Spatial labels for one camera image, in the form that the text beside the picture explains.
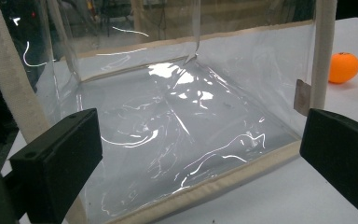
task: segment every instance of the orange ball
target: orange ball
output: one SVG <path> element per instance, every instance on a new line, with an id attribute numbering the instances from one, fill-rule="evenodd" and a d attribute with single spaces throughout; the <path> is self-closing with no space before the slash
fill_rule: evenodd
<path id="1" fill-rule="evenodd" d="M 351 80 L 358 73 L 358 59 L 351 53 L 333 54 L 330 63 L 329 82 L 340 84 Z"/>

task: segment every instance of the table surface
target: table surface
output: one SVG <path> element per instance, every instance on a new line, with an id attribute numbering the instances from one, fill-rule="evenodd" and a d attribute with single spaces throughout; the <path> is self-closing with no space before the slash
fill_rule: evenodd
<path id="1" fill-rule="evenodd" d="M 333 52 L 358 57 L 358 19 L 336 22 Z M 329 84 L 325 109 L 358 121 L 358 75 L 351 81 Z M 19 134 L 13 148 L 22 148 Z M 9 172 L 4 166 L 3 175 Z M 26 217 L 21 223 L 29 223 Z M 358 211 L 304 159 L 231 192 L 158 222 L 165 223 L 358 223 Z"/>

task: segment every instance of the cream fabric strip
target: cream fabric strip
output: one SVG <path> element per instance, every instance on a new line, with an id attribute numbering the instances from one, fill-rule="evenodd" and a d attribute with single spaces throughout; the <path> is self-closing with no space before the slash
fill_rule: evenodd
<path id="1" fill-rule="evenodd" d="M 49 123 L 34 94 L 21 59 L 14 47 L 0 10 L 0 91 L 27 143 L 49 128 Z M 69 209 L 69 223 L 87 223 L 85 210 L 77 197 Z"/>
<path id="2" fill-rule="evenodd" d="M 330 58 L 333 50 L 337 0 L 316 1 L 315 52 L 312 65 L 310 108 L 324 109 Z"/>
<path id="3" fill-rule="evenodd" d="M 172 196 L 156 203 L 135 210 L 124 217 L 109 221 L 106 224 L 149 223 L 157 218 L 184 209 L 211 197 L 222 190 L 235 187 L 251 178 L 257 177 L 272 168 L 290 161 L 298 156 L 301 141 L 278 148 L 254 161 L 228 171 L 218 177 L 202 181 L 189 189 L 183 189 Z"/>

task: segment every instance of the black object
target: black object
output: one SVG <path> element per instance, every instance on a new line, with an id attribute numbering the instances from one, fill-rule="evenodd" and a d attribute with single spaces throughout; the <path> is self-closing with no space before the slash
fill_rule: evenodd
<path id="1" fill-rule="evenodd" d="M 101 159 L 96 109 L 63 119 L 10 158 L 13 171 L 0 180 L 0 206 L 12 211 L 0 210 L 7 216 L 0 224 L 25 212 L 32 223 L 62 223 Z"/>
<path id="2" fill-rule="evenodd" d="M 358 122 L 311 109 L 300 155 L 358 209 Z"/>

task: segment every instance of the plastic sheet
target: plastic sheet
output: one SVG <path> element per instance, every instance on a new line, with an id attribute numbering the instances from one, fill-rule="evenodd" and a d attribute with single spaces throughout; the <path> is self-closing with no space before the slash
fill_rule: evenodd
<path id="1" fill-rule="evenodd" d="M 104 148 L 82 195 L 90 223 L 299 139 L 235 82 L 196 61 L 183 64 L 151 64 L 78 90 L 80 109 L 99 108 Z"/>
<path id="2" fill-rule="evenodd" d="M 44 50 L 30 83 L 50 122 L 98 109 L 103 162 L 81 193 L 89 223 L 300 139 L 305 118 L 293 100 L 296 80 L 310 74 L 312 0 L 48 0 L 32 8 L 45 39 L 32 41 Z"/>

